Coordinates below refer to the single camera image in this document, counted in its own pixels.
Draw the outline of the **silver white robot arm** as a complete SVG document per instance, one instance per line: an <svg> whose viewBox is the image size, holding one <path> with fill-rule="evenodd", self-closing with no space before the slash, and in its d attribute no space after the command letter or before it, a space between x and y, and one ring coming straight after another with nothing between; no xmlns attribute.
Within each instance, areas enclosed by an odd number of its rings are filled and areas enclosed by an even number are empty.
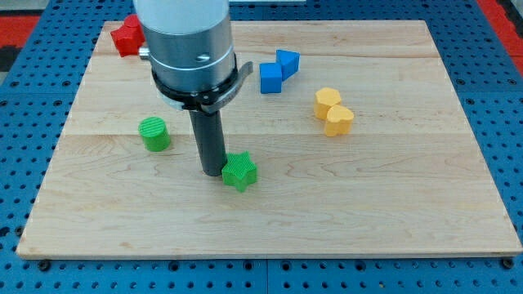
<svg viewBox="0 0 523 294"><path fill-rule="evenodd" d="M157 79L207 91L236 68L228 0L134 0Z"/></svg>

